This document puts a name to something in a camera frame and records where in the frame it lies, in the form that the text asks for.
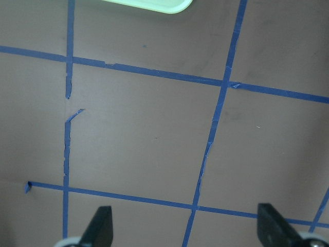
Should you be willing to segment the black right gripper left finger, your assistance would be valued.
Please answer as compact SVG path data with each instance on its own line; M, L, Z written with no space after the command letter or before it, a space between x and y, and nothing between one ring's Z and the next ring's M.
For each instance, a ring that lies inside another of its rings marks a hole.
M112 207L100 206L83 233L79 241L79 246L110 247L113 237Z

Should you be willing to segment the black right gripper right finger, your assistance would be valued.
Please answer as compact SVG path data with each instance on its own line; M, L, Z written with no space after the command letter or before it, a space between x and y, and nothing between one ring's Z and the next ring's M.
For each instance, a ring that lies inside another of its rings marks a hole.
M264 247L299 246L301 236L270 204L259 203L257 236Z

